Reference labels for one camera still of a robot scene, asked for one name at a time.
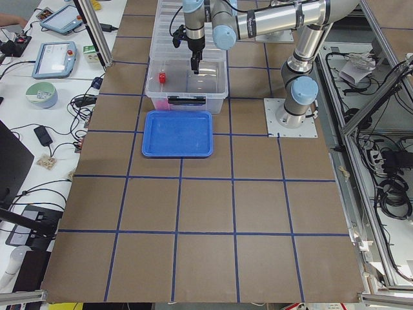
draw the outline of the brown tile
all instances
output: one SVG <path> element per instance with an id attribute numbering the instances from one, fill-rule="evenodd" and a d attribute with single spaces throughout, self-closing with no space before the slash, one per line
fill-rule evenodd
<path id="1" fill-rule="evenodd" d="M 183 180 L 179 231 L 234 231 L 231 181 Z"/>
<path id="2" fill-rule="evenodd" d="M 135 130 L 140 97 L 99 96 L 89 129 Z"/>
<path id="3" fill-rule="evenodd" d="M 330 157 L 322 138 L 281 138 L 285 177 L 334 180 Z"/>
<path id="4" fill-rule="evenodd" d="M 170 300 L 173 260 L 173 235 L 120 234 L 107 301 Z"/>
<path id="5" fill-rule="evenodd" d="M 127 16 L 122 17 L 121 25 L 117 31 L 118 37 L 152 37 L 155 17 L 152 16 Z"/>
<path id="6" fill-rule="evenodd" d="M 272 44 L 265 45 L 267 48 L 268 65 L 270 68 L 281 68 L 294 53 L 294 44 Z"/>
<path id="7" fill-rule="evenodd" d="M 267 67 L 263 43 L 241 42 L 228 53 L 228 63 L 231 67 Z"/>
<path id="8" fill-rule="evenodd" d="M 412 14 L 410 14 L 409 18 L 413 21 Z M 405 60 L 406 54 L 411 53 L 413 50 L 412 40 L 406 40 L 407 37 L 413 36 L 413 29 L 382 29 L 381 31 L 384 33 L 387 41 L 390 43 L 390 46 L 392 47 L 392 50 L 394 51 L 398 60 Z"/>
<path id="9" fill-rule="evenodd" d="M 135 15 L 155 15 L 156 14 L 157 1 L 147 0 L 133 0 L 128 1 L 125 6 L 124 14 Z"/>
<path id="10" fill-rule="evenodd" d="M 176 264 L 176 302 L 236 302 L 233 236 L 180 235 Z"/>
<path id="11" fill-rule="evenodd" d="M 181 160 L 146 158 L 142 155 L 142 134 L 136 135 L 131 176 L 179 176 Z"/>
<path id="12" fill-rule="evenodd" d="M 147 65 L 115 63 L 106 70 L 101 93 L 142 94 L 146 67 Z"/>
<path id="13" fill-rule="evenodd" d="M 230 178 L 231 155 L 229 136 L 214 136 L 214 153 L 203 159 L 185 159 L 184 177 Z"/>
<path id="14" fill-rule="evenodd" d="M 236 181 L 237 231 L 290 233 L 282 182 Z"/>
<path id="15" fill-rule="evenodd" d="M 285 98 L 287 93 L 285 92 L 283 78 L 281 77 L 281 70 L 270 70 L 270 77 L 273 97 Z"/>
<path id="16" fill-rule="evenodd" d="M 130 179 L 121 228 L 136 231 L 174 231 L 178 180 Z"/>
<path id="17" fill-rule="evenodd" d="M 133 139 L 133 134 L 89 132 L 76 173 L 125 176 Z"/>
<path id="18" fill-rule="evenodd" d="M 348 233 L 336 183 L 288 182 L 287 190 L 295 233 Z"/>
<path id="19" fill-rule="evenodd" d="M 413 9 L 410 1 L 367 0 L 367 4 L 380 27 L 413 28 Z"/>
<path id="20" fill-rule="evenodd" d="M 241 302 L 301 300 L 289 236 L 238 236 Z"/>
<path id="21" fill-rule="evenodd" d="M 59 232 L 41 285 L 47 302 L 103 302 L 114 240 L 115 234 Z"/>
<path id="22" fill-rule="evenodd" d="M 266 69 L 230 68 L 229 71 L 232 98 L 268 98 L 271 96 Z"/>
<path id="23" fill-rule="evenodd" d="M 117 37 L 112 51 L 114 61 L 147 63 L 150 39 L 135 37 Z"/>
<path id="24" fill-rule="evenodd" d="M 267 134 L 263 100 L 231 100 L 231 120 L 234 134 Z"/>
<path id="25" fill-rule="evenodd" d="M 257 4 L 255 1 L 237 1 L 237 8 L 242 11 L 255 10 Z"/>
<path id="26" fill-rule="evenodd" d="M 139 113 L 139 123 L 137 124 L 138 131 L 143 131 L 145 129 L 146 115 L 154 109 L 152 100 L 148 97 L 144 97 L 142 99 L 141 112 Z"/>
<path id="27" fill-rule="evenodd" d="M 124 187 L 124 178 L 74 178 L 59 228 L 116 229 Z"/>
<path id="28" fill-rule="evenodd" d="M 358 302 L 363 283 L 350 238 L 296 237 L 296 247 L 306 302 Z"/>
<path id="29" fill-rule="evenodd" d="M 230 118 L 228 109 L 228 100 L 224 100 L 219 114 L 212 116 L 214 133 L 228 134 L 230 132 Z"/>
<path id="30" fill-rule="evenodd" d="M 267 137 L 232 138 L 236 178 L 280 179 L 277 141 Z"/>

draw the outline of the clear plastic bin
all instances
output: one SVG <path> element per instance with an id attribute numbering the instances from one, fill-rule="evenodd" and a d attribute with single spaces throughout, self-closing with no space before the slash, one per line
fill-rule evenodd
<path id="1" fill-rule="evenodd" d="M 186 42 L 174 48 L 169 35 L 172 16 L 182 4 L 172 0 L 159 0 L 155 27 L 150 47 L 150 63 L 145 94 L 156 110 L 207 110 L 221 112 L 223 100 L 228 96 L 227 54 L 215 47 L 212 29 L 205 26 L 206 47 L 199 63 L 199 74 L 191 71 Z M 182 12 L 178 14 L 172 31 L 184 23 Z M 165 73 L 166 82 L 159 81 Z"/>

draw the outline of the person's arm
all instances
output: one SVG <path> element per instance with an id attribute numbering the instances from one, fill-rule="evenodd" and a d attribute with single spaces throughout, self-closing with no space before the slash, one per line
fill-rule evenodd
<path id="1" fill-rule="evenodd" d="M 27 20 L 12 14 L 0 13 L 0 27 L 20 25 L 21 28 L 24 28 L 27 24 Z"/>

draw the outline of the yellow object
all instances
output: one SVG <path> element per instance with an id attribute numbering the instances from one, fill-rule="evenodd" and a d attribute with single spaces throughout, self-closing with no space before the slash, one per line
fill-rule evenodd
<path id="1" fill-rule="evenodd" d="M 92 6 L 93 6 L 93 9 L 95 11 L 98 11 L 102 8 L 101 4 L 99 2 L 97 2 L 97 0 L 90 0 L 90 2 L 91 2 Z"/>
<path id="2" fill-rule="evenodd" d="M 48 310 L 82 310 L 82 302 L 65 302 L 64 304 L 49 304 Z"/>

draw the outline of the red object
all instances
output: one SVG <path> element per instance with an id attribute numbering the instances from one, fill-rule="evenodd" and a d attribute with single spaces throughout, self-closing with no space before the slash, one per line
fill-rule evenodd
<path id="1" fill-rule="evenodd" d="M 160 84 L 166 83 L 166 74 L 164 72 L 159 73 L 159 82 Z"/>

